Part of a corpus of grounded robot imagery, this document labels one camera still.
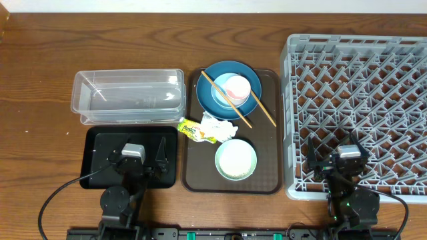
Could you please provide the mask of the white rice grains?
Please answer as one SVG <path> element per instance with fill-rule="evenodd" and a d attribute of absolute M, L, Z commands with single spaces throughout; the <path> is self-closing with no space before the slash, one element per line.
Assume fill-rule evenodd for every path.
<path fill-rule="evenodd" d="M 250 172 L 252 166 L 252 147 L 245 141 L 233 139 L 226 141 L 220 154 L 220 169 L 231 178 L 241 178 Z"/>

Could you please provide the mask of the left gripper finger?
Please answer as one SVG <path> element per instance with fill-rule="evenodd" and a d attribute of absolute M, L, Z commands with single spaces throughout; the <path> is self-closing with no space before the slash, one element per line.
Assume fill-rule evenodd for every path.
<path fill-rule="evenodd" d="M 118 160 L 121 157 L 121 151 L 123 150 L 123 148 L 125 147 L 125 145 L 129 143 L 129 135 L 127 135 L 126 137 L 124 137 L 117 146 L 115 146 L 113 148 L 113 150 L 111 151 L 111 153 L 108 156 L 109 160 Z"/>
<path fill-rule="evenodd" d="M 162 173 L 167 173 L 167 167 L 168 167 L 168 160 L 166 155 L 166 138 L 162 137 L 159 149 L 157 150 L 157 154 L 155 157 L 155 162 L 157 163 L 157 166 L 160 168 Z"/>

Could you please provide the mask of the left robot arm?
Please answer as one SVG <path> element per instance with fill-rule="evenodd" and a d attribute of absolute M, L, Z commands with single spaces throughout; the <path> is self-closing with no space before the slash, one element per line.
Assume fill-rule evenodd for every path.
<path fill-rule="evenodd" d="M 108 187 L 102 194 L 99 239 L 151 239 L 150 228 L 139 221 L 139 211 L 149 183 L 161 180 L 167 172 L 165 137 L 161 138 L 156 156 L 149 160 L 143 145 L 126 139 L 115 147 L 107 160 L 123 179 L 120 185 Z"/>

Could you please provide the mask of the mint green bowl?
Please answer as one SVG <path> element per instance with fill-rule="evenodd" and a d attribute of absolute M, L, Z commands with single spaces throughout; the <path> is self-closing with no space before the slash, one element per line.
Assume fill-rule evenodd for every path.
<path fill-rule="evenodd" d="M 224 178 L 231 181 L 247 179 L 254 173 L 258 158 L 246 141 L 232 139 L 220 145 L 215 154 L 215 165 Z"/>

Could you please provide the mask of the green yellow snack wrapper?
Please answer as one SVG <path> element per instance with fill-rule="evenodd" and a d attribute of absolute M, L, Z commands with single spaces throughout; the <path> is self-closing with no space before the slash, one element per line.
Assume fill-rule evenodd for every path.
<path fill-rule="evenodd" d="M 217 143 L 217 139 L 214 137 L 208 136 L 202 129 L 201 124 L 195 121 L 181 118 L 177 125 L 177 130 L 184 135 L 186 135 L 189 139 L 195 142 L 209 142 L 209 143 Z"/>

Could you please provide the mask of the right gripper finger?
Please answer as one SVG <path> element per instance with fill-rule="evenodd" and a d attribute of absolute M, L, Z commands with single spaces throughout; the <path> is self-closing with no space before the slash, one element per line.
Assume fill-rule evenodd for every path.
<path fill-rule="evenodd" d="M 351 133 L 350 134 L 350 141 L 351 141 L 351 143 L 353 144 L 353 145 L 356 145 L 357 146 L 357 148 L 358 148 L 358 150 L 359 150 L 359 152 L 360 152 L 360 156 L 361 157 L 369 157 L 370 156 L 370 153 L 369 153 L 369 151 L 367 151 L 361 144 L 360 144 L 360 142 L 358 141 L 358 139 L 357 139 L 357 137 L 353 134 L 353 133 Z"/>
<path fill-rule="evenodd" d="M 311 137 L 308 139 L 308 154 L 306 161 L 309 169 L 314 169 L 316 167 L 316 153 Z"/>

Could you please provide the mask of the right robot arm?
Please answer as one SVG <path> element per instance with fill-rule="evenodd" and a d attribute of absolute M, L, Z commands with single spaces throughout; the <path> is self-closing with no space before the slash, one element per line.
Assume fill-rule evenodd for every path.
<path fill-rule="evenodd" d="M 318 181 L 328 185 L 328 214 L 335 219 L 317 234 L 318 239 L 373 239 L 371 227 L 378 223 L 380 196 L 357 187 L 352 178 L 361 174 L 370 154 L 353 134 L 346 136 L 336 152 L 316 158 L 308 139 L 306 162 Z"/>

